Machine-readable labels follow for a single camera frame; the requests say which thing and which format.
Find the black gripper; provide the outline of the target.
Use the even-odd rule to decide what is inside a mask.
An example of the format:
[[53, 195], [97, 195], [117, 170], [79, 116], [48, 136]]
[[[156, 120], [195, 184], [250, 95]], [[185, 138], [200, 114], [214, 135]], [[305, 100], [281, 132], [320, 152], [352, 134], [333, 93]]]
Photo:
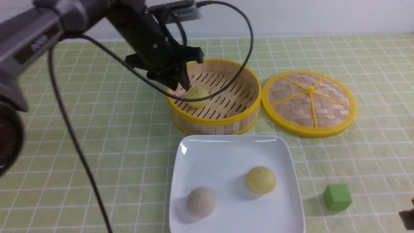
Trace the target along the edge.
[[[144, 0], [119, 0], [108, 11], [107, 19], [132, 47], [134, 53], [125, 62], [132, 68], [147, 71], [147, 78], [176, 91], [180, 84], [185, 91], [191, 87], [187, 63], [202, 63], [204, 53], [199, 47], [178, 43], [167, 25], [148, 12]], [[181, 22], [175, 19], [182, 30]]]

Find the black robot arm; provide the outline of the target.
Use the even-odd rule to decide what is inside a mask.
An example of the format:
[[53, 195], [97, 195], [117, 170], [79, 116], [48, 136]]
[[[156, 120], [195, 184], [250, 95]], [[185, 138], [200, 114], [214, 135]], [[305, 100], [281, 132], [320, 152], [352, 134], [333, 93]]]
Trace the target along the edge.
[[179, 15], [190, 9], [186, 21], [198, 19], [193, 0], [150, 8], [144, 0], [35, 0], [33, 4], [1, 23], [1, 175], [13, 166], [25, 139], [19, 112], [28, 112], [28, 105], [18, 77], [65, 36], [83, 35], [108, 19], [134, 51], [126, 57], [127, 65], [147, 71], [151, 81], [172, 90], [178, 85], [188, 89], [185, 65], [204, 59], [201, 48], [179, 44], [165, 26], [175, 18], [170, 15], [175, 9]]

